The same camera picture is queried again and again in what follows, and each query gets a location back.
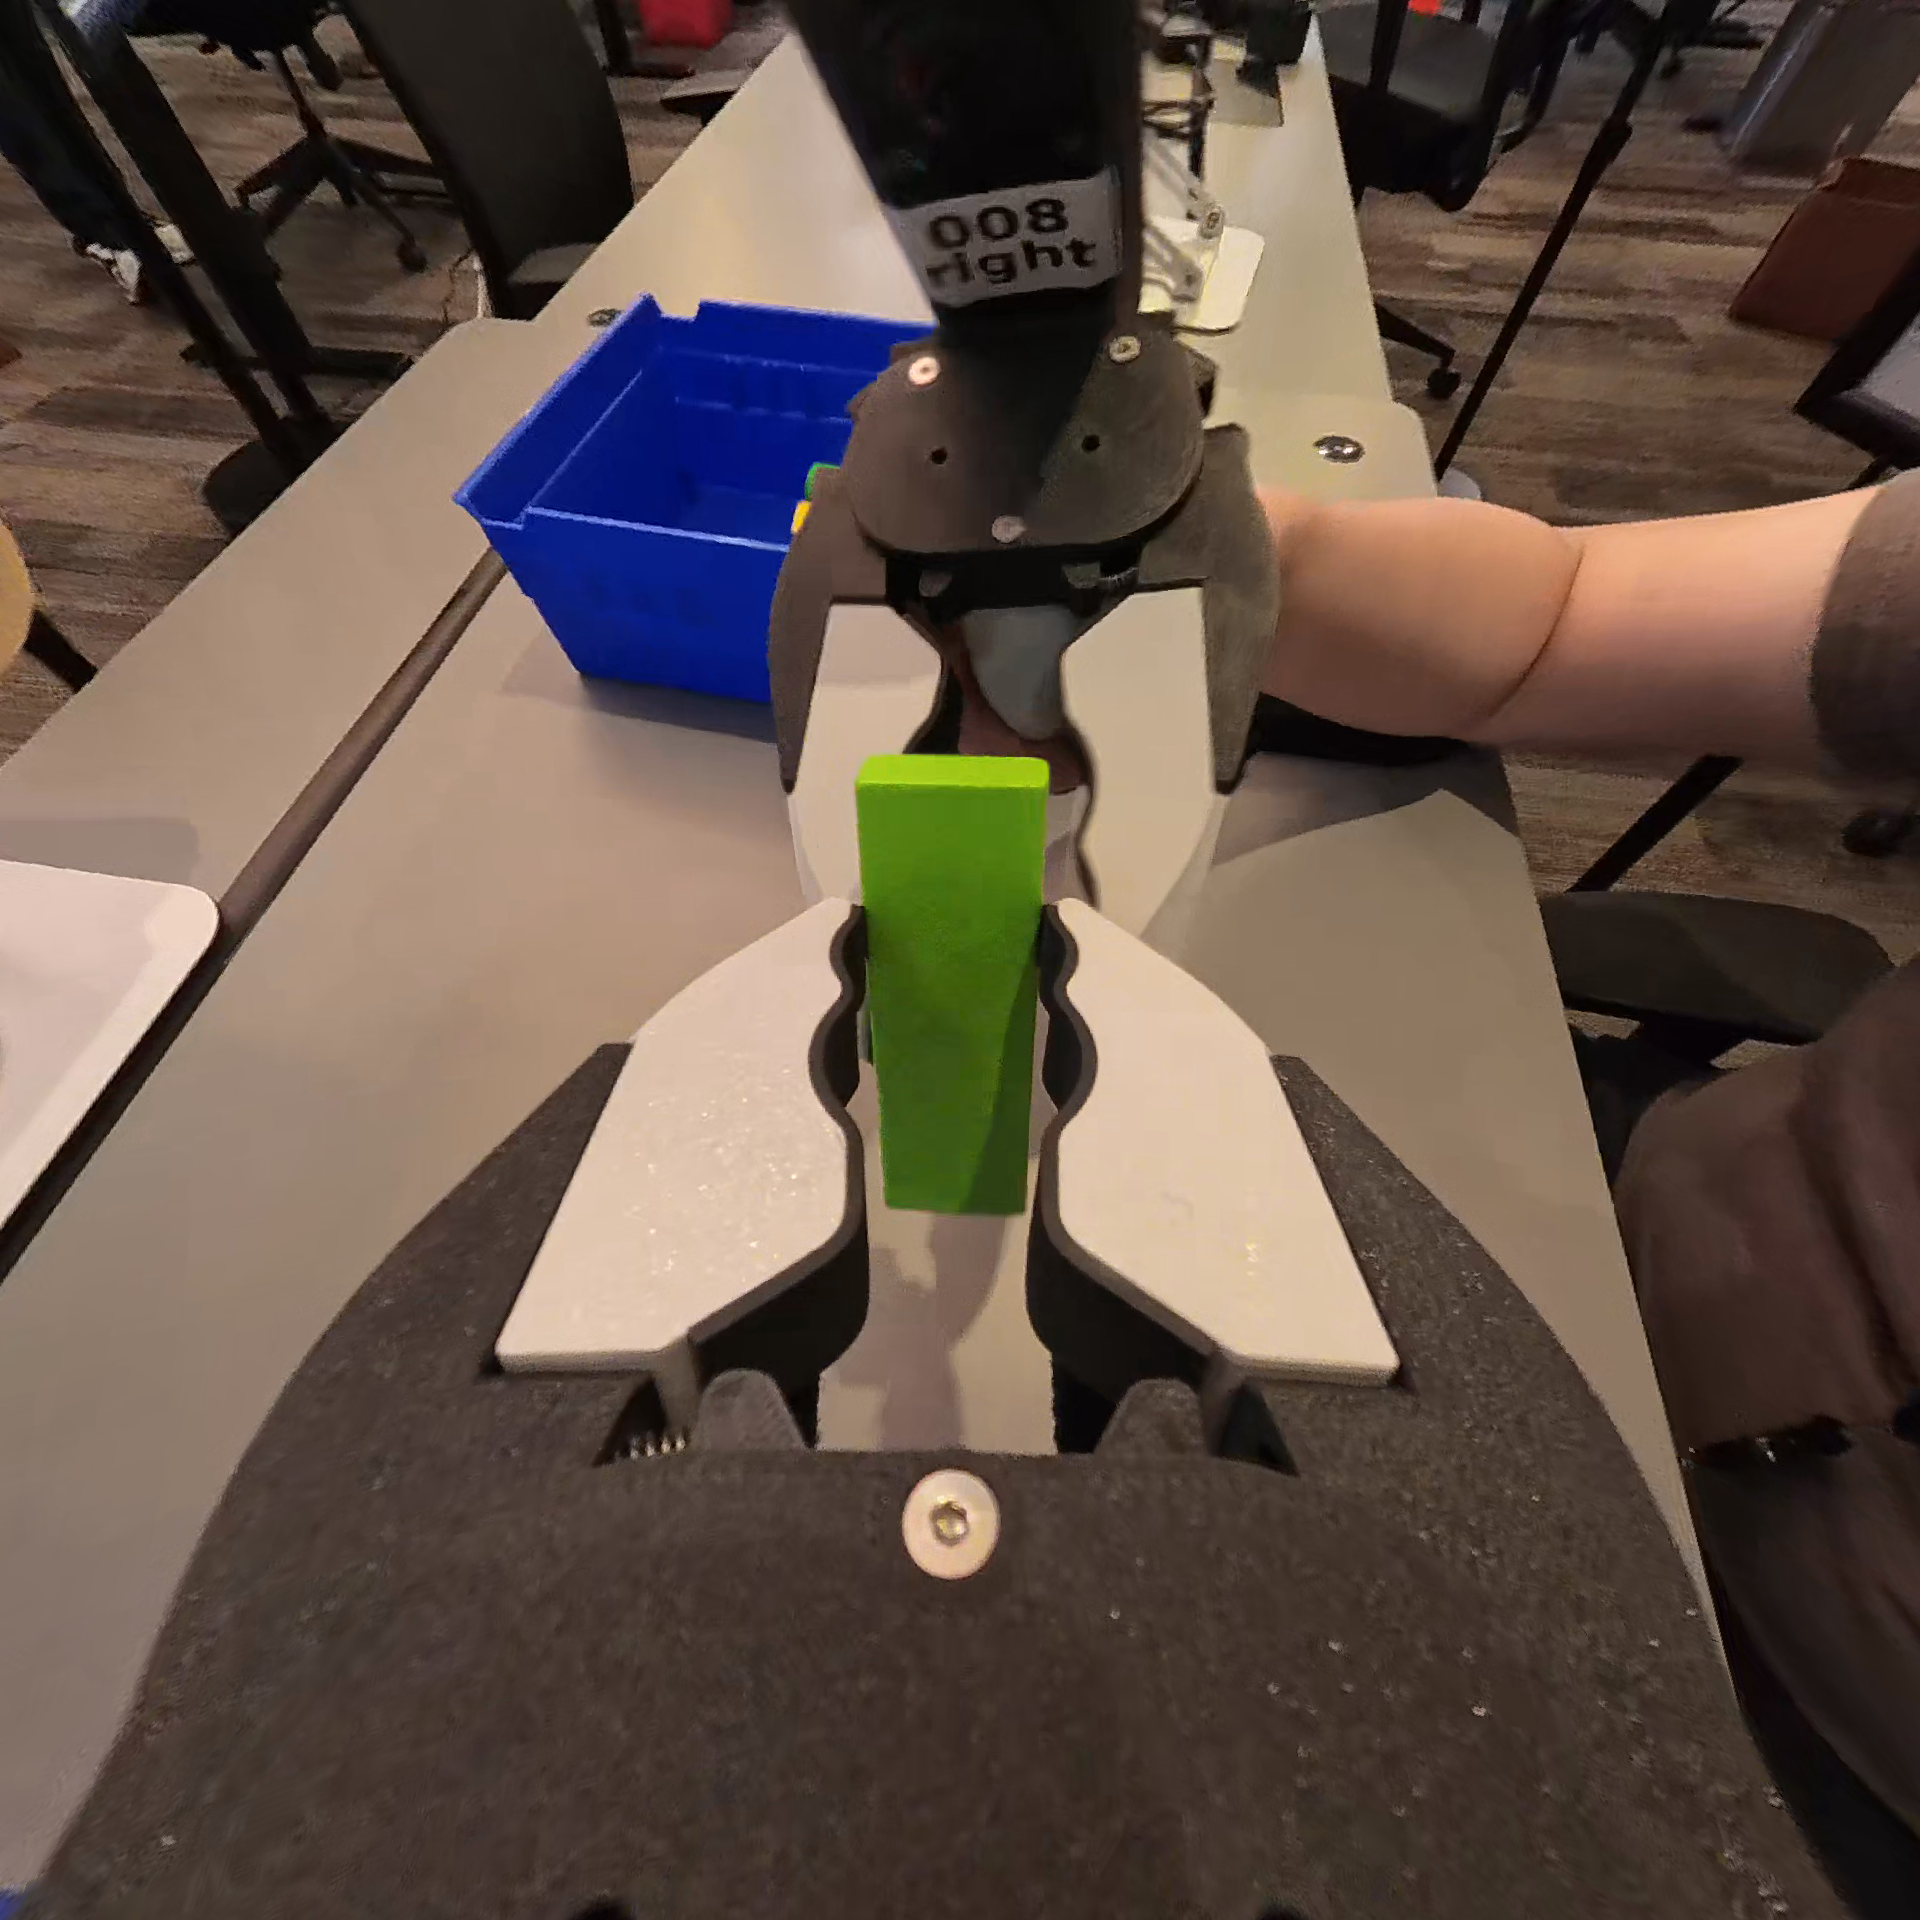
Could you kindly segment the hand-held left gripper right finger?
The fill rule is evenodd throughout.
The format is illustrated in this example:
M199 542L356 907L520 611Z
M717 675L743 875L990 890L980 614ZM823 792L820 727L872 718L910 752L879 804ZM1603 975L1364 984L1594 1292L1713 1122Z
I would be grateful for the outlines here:
M1024 1310L1049 1354L1096 1391L1389 1384L1397 1348L1256 1031L1080 900L1042 915L1040 997Z

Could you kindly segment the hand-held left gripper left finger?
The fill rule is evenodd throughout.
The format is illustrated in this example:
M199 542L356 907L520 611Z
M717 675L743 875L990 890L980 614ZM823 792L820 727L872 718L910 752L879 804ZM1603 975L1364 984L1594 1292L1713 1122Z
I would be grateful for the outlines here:
M502 1371L817 1391L872 1298L863 965L860 908L812 907L643 1022L497 1334Z

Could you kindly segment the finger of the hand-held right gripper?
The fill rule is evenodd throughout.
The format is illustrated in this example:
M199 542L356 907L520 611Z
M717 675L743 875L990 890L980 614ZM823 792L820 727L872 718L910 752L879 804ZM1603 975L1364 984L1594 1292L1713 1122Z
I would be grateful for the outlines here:
M1042 898L1084 900L1183 957L1224 817L1203 591L1126 598L1063 648L1059 688L1084 774L1049 804Z
M853 780L903 742L903 627L887 607L834 607L803 720L799 770L784 797L799 891L856 900Z

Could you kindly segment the lime green plank block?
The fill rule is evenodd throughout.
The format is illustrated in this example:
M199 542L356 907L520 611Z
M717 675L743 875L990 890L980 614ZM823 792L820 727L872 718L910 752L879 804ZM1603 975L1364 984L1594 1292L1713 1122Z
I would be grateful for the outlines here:
M876 755L853 784L879 1177L893 1212L1024 1207L1049 767Z

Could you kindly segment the blue plastic bin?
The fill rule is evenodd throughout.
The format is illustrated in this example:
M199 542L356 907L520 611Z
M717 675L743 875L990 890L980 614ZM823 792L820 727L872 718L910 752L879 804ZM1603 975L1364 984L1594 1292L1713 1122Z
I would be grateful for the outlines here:
M924 322L636 298L456 490L580 678L766 707L794 510Z

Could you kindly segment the person's right forearm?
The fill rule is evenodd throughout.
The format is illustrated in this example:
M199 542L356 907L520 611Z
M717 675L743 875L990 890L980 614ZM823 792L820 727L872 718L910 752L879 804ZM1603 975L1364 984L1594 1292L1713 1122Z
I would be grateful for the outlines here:
M1453 498L1260 504L1266 688L1329 724L1916 780L1916 474L1582 530Z

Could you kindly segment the wooden document stand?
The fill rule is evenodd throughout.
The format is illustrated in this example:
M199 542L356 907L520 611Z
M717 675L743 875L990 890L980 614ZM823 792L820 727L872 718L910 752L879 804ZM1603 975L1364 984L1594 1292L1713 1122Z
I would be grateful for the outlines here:
M112 685L2 767L2 1224L132 1062L219 928L202 835L153 797Z
M1260 272L1262 234L1232 225L1222 202L1184 164L1184 147L1142 137L1139 315L1213 338L1240 325Z

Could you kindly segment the black office chair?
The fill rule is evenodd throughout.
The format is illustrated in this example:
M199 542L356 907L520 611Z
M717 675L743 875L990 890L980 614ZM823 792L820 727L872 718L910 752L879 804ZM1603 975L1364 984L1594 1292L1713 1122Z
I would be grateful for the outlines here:
M492 315L534 321L636 202L567 2L342 2L462 220Z
M1897 965L1864 928L1783 902L1657 891L1539 900L1563 1007L1726 1040L1810 1042Z
M243 207L239 185L269 160L299 144L297 111L272 68L247 68L224 48L199 37L134 35L132 52L144 64L180 128L194 144L229 207L259 217L272 191ZM283 288L299 301L342 291L356 267L366 217L320 185L294 207L279 230L262 231Z
M1316 35L1350 202L1462 212L1543 120L1586 2L1502 2L1494 27L1412 2L1319 7Z

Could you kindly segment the black metal pole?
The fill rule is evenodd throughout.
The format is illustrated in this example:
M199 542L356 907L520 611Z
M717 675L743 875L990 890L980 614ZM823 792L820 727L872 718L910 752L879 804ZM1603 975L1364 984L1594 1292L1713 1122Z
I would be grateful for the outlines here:
M1610 107L1606 110L1586 155L1577 164L1577 172L1569 182L1569 191L1560 200L1560 208L1532 258L1532 267L1506 308L1492 345L1486 350L1473 380L1464 388L1464 401L1453 410L1447 430L1433 455L1433 480L1442 487L1452 478L1453 460L1477 422L1482 402L1489 401L1512 350L1516 345L1526 322L1534 315L1539 294L1547 285L1589 200L1594 197L1599 180L1606 180L1614 160L1626 152L1637 110L1654 78L1654 68L1664 60L1677 44L1682 27L1690 22L1693 2L1603 2L1597 22L1610 32L1629 52L1629 74L1620 82Z

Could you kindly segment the cardboard box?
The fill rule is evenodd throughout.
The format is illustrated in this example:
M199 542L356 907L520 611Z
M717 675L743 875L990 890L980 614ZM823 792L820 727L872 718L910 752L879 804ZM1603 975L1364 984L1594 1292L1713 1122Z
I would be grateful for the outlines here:
M1833 160L1732 301L1739 325L1836 342L1916 258L1916 167Z

